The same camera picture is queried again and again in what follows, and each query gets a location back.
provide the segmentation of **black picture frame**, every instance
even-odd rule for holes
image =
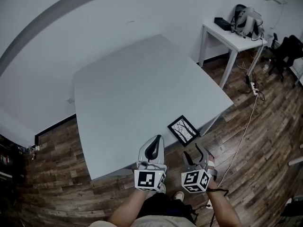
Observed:
[[[184,127],[182,125],[182,127],[187,130],[187,132],[190,134],[190,136],[192,138],[187,139],[181,132],[179,132],[177,129],[173,128],[173,126],[176,125],[179,121],[184,121],[192,129],[192,131],[195,133],[195,135],[193,135],[193,132],[190,131],[187,127]],[[200,136],[200,133],[198,132],[198,130],[183,115],[181,115],[179,118],[177,118],[174,122],[172,122],[167,127],[184,147],[189,145],[195,138]]]

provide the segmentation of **large white table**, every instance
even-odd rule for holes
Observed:
[[[80,140],[91,179],[138,160],[140,147],[184,115],[197,129],[233,102],[187,55],[161,35],[84,67],[74,76]]]
[[[251,38],[249,37],[246,37],[244,39],[239,35],[237,35],[236,33],[232,33],[231,31],[224,31],[214,22],[207,21],[203,24],[203,35],[202,35],[201,51],[199,57],[199,65],[201,67],[203,66],[203,62],[205,59],[208,34],[213,35],[215,38],[217,38],[219,41],[221,41],[224,45],[226,45],[231,50],[230,58],[228,60],[226,69],[224,71],[223,77],[219,84],[221,88],[224,87],[226,80],[235,63],[237,54],[239,52],[259,47],[258,52],[254,58],[254,61],[252,62],[247,72],[247,75],[250,75],[252,70],[256,66],[256,63],[261,55],[261,52],[263,51],[264,46],[267,44],[267,41],[265,39],[256,40],[256,41],[252,41]]]

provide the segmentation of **wooden floor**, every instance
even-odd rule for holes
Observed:
[[[226,63],[227,59],[219,59],[204,65],[204,70],[218,83]],[[221,187],[229,189],[228,199],[244,227],[273,227],[286,200],[295,193],[303,194],[302,165],[287,165],[303,155],[299,150],[303,143],[303,91],[299,86],[292,89],[294,78],[287,71],[284,83],[276,73],[269,76],[263,72],[261,64],[255,71],[266,99],[258,98],[242,147]],[[233,68],[224,91],[234,106],[198,140],[214,155],[219,181],[236,152],[255,102],[252,94],[237,91],[248,90],[244,73]],[[20,198],[15,205],[16,216],[26,227],[88,226],[110,216],[134,190],[133,175],[90,180],[76,119],[41,136],[39,145],[36,160],[29,157],[26,161],[27,180],[18,187]],[[187,149],[197,157],[193,145]],[[183,150],[176,144],[165,152],[169,196],[182,190]],[[184,202],[197,208],[207,203],[207,196],[185,193]],[[201,208],[198,213],[197,226],[209,226],[212,211]]]

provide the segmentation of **black office chair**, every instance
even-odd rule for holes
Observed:
[[[276,34],[274,34],[274,41],[277,40]],[[272,69],[269,71],[271,75],[274,68],[277,68],[278,72],[281,75],[281,81],[283,82],[284,68],[289,68],[293,65],[294,60],[303,57],[303,43],[294,35],[285,37],[283,43],[277,48],[274,49],[274,42],[269,50],[274,54],[275,57],[271,57],[271,64],[273,65]]]

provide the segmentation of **power plug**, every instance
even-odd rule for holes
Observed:
[[[208,200],[207,205],[209,205],[209,207],[207,206],[207,209],[213,209],[212,203],[210,202],[210,200]]]
[[[252,93],[253,93],[255,96],[258,95],[258,90],[255,88],[255,83],[254,83],[254,82],[251,82],[251,83],[250,83],[250,87],[251,87]]]

